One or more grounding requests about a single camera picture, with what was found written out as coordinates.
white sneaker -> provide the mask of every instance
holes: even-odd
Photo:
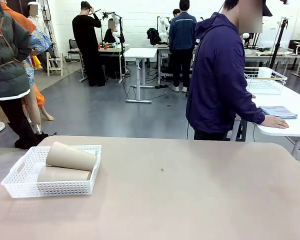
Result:
[[[180,89],[179,89],[178,86],[172,86],[171,90],[174,91],[174,92],[176,92],[176,93],[180,92]]]

blue cloth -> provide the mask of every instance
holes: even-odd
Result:
[[[172,19],[169,30],[170,51],[195,48],[196,24],[196,18],[187,12],[182,12]]]
[[[31,46],[37,53],[44,53],[52,44],[50,38],[43,33],[39,28],[36,28],[33,33],[31,33],[32,43]],[[29,78],[30,87],[35,84],[35,69],[32,65],[31,57],[28,56],[22,65],[26,71]]]
[[[236,114],[261,124],[265,116],[252,102],[244,76],[245,51],[238,28],[220,13],[195,28],[200,39],[189,88],[186,118],[194,130],[226,133]]]

hand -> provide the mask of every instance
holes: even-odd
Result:
[[[30,52],[30,56],[37,56],[37,55],[39,55],[39,53],[36,52],[35,50],[32,50],[32,51]]]
[[[271,115],[265,115],[264,121],[261,123],[261,126],[270,127],[270,128],[277,128],[277,129],[287,129],[289,125],[286,123],[285,120]]]

gray tabletop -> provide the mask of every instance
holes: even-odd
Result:
[[[271,143],[53,136],[102,145],[91,196],[11,199],[0,240],[300,240],[300,164]]]

sleeve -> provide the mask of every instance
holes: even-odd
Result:
[[[32,48],[37,53],[45,52],[52,44],[50,38],[44,34],[39,28],[36,28],[31,34]]]
[[[245,58],[239,44],[220,44],[216,52],[214,74],[217,78],[222,101],[242,119],[261,124],[265,116],[252,102],[252,95],[246,89]]]
[[[169,29],[169,48],[170,52],[174,49],[174,37],[175,37],[175,22],[172,19],[170,29]]]
[[[101,21],[99,20],[99,18],[97,17],[97,15],[95,13],[93,14],[93,17],[94,17],[94,19],[90,16],[87,17],[88,22],[95,28],[101,28]]]
[[[18,22],[12,18],[13,42],[18,48],[16,59],[20,62],[25,60],[32,51],[31,35]]]

